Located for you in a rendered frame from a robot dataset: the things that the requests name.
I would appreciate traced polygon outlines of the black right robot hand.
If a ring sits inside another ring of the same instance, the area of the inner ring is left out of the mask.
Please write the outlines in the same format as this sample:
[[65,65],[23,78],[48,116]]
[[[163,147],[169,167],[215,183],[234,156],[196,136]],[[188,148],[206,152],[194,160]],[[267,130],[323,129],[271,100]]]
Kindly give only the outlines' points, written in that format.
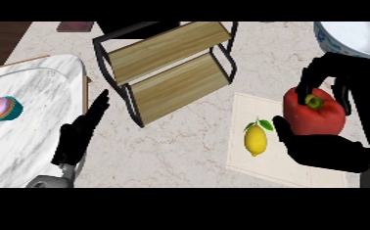
[[[358,114],[370,144],[370,59],[327,52],[302,69],[299,84],[292,87],[297,104],[317,110],[324,104],[312,95],[320,88],[340,104],[345,116]],[[337,135],[296,135],[283,114],[272,118],[278,141],[287,155],[300,164],[346,172],[370,169],[370,147]]]

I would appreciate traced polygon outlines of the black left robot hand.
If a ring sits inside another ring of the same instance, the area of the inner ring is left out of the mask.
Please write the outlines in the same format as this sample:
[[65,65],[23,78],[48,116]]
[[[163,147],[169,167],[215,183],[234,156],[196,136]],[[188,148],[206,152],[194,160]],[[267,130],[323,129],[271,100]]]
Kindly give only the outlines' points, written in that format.
[[79,115],[72,123],[65,123],[60,126],[59,142],[50,161],[54,165],[75,165],[81,161],[109,105],[109,90],[104,90],[87,113]]

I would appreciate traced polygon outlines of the red bell pepper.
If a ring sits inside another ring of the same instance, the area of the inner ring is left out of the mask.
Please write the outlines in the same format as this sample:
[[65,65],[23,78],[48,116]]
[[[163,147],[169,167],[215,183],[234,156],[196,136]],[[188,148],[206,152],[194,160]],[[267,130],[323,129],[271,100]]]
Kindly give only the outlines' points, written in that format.
[[343,129],[345,111],[331,95],[320,88],[312,89],[323,105],[317,110],[297,104],[297,94],[290,88],[283,96],[283,117],[296,135],[337,135]]

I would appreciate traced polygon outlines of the black wooden tiered shelf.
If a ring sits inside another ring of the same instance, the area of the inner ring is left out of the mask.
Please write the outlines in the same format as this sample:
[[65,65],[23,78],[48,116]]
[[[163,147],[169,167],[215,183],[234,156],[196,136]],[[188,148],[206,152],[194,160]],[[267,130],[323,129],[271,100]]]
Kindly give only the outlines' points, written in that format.
[[237,33],[219,22],[190,22],[110,52],[104,49],[107,40],[150,25],[141,22],[93,39],[103,77],[138,126],[231,84],[236,75],[212,53],[219,49],[231,55]]

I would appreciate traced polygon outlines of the white marble tray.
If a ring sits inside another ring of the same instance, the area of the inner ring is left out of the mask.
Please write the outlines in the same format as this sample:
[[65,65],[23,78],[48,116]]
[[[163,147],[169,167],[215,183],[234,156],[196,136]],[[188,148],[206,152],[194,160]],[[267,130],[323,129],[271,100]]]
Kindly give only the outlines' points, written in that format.
[[87,110],[87,74],[73,55],[48,56],[0,67],[0,97],[23,112],[0,121],[0,188],[22,188],[39,175],[57,176],[50,161],[59,127]]

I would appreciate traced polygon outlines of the yellow lemon with leaves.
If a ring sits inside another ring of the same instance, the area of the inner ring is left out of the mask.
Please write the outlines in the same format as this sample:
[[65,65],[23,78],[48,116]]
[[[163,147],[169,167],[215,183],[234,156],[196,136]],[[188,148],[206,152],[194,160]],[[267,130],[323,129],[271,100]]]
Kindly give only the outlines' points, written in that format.
[[256,120],[244,127],[244,148],[253,157],[256,157],[265,151],[265,132],[272,130],[274,128],[269,121],[259,118],[256,118]]

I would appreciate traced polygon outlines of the pink cupcake teal wrapper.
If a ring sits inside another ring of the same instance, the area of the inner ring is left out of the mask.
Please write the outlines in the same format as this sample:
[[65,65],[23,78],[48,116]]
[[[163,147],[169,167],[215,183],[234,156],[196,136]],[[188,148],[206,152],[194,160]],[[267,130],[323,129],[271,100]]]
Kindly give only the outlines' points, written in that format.
[[0,121],[13,120],[20,116],[23,106],[19,101],[11,97],[0,97]]

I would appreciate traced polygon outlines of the dark maroon flat block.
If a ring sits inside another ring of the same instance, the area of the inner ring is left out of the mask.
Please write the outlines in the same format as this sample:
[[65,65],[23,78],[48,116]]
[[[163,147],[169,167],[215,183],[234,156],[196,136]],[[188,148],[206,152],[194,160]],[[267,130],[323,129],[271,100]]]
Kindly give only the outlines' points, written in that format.
[[93,22],[60,22],[56,28],[57,32],[90,32]]

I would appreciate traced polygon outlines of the blue and white bowl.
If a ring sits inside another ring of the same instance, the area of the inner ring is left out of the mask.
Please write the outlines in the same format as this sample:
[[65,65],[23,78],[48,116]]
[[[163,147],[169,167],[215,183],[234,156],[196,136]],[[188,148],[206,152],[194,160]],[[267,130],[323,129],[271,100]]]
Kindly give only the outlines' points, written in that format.
[[370,59],[370,22],[314,22],[324,52]]

